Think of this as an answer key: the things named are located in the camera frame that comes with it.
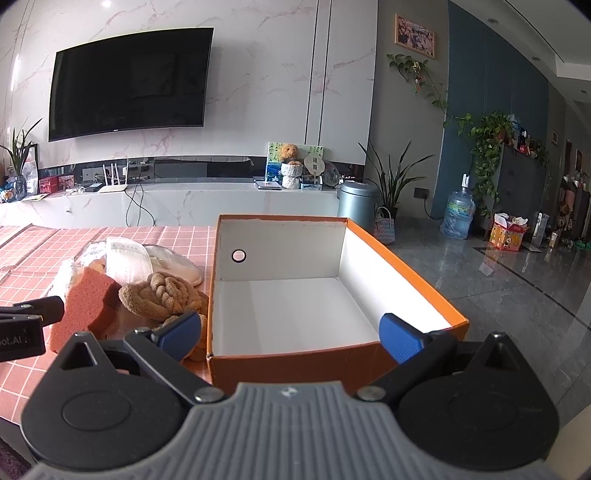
blue gripper pad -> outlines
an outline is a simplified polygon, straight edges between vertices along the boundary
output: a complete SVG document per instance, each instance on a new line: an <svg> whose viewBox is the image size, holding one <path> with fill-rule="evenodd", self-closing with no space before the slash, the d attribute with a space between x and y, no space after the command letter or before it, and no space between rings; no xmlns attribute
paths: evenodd
<svg viewBox="0 0 591 480"><path fill-rule="evenodd" d="M152 333L152 341L165 353L180 362L197 345L201 336L201 319L195 311L183 313Z"/></svg>
<svg viewBox="0 0 591 480"><path fill-rule="evenodd" d="M379 321L379 341L399 364L419 353L429 342L429 336L399 319L385 313Z"/></svg>

television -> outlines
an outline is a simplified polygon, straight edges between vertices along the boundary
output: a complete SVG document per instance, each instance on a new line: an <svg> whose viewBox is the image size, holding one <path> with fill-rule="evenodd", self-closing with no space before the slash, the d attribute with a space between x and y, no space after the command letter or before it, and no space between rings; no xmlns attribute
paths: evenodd
<svg viewBox="0 0 591 480"><path fill-rule="evenodd" d="M157 30L57 52L49 141L202 127L212 37L213 28Z"/></svg>

woven basket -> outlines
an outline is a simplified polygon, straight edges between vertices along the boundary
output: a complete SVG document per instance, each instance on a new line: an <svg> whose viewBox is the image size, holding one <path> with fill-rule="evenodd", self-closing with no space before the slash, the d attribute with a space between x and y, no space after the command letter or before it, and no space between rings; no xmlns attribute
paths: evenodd
<svg viewBox="0 0 591 480"><path fill-rule="evenodd" d="M386 207L379 207L375 218L374 237L384 245L391 245L396 240L394 235L394 220Z"/></svg>
<svg viewBox="0 0 591 480"><path fill-rule="evenodd" d="M300 188L300 178L284 176L281 180L281 186L288 190L297 190Z"/></svg>

marble tv cabinet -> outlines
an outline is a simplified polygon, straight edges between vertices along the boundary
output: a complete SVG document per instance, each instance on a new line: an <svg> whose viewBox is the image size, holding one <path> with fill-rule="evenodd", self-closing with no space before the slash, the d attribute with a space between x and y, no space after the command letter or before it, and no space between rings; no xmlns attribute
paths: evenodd
<svg viewBox="0 0 591 480"><path fill-rule="evenodd" d="M254 183L195 182L143 184L142 207L154 217L156 226L215 226L221 213L269 215L336 216L334 190L258 190ZM0 225L48 228L92 228L136 226L139 207L131 203L135 185L126 192L55 193L33 202L0 205ZM138 187L135 201L140 203ZM140 226L152 226L152 218L141 212Z"/></svg>

orange shoe box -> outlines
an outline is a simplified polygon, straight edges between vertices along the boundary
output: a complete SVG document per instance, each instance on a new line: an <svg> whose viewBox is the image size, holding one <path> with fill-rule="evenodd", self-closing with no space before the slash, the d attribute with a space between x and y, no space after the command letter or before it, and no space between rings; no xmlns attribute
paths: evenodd
<svg viewBox="0 0 591 480"><path fill-rule="evenodd" d="M396 363L378 323L394 313L422 332L468 321L349 219L221 215L210 290L207 363L238 382L340 380L353 393Z"/></svg>

